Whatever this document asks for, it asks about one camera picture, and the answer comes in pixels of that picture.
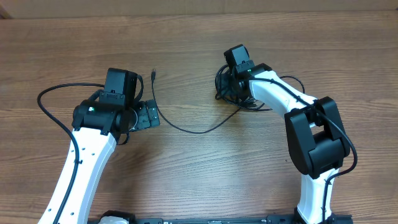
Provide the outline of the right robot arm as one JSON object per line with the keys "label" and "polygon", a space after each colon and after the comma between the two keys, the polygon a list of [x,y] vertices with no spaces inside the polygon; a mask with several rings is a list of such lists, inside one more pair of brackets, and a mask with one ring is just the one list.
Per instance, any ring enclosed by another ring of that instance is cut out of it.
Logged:
{"label": "right robot arm", "polygon": [[215,78],[216,98],[250,111],[275,111],[285,122],[290,159],[301,174],[300,200],[290,215],[268,215],[266,223],[352,223],[330,202],[334,179],[352,150],[334,100],[317,99],[256,65],[244,45],[224,52],[226,65]]}

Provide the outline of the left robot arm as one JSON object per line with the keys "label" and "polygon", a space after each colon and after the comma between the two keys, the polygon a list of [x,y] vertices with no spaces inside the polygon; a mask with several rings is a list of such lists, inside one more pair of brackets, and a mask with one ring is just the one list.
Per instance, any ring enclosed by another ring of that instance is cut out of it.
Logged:
{"label": "left robot arm", "polygon": [[160,124],[154,100],[143,101],[142,77],[109,68],[105,83],[73,111],[68,156],[40,223],[87,223],[95,192],[121,135]]}

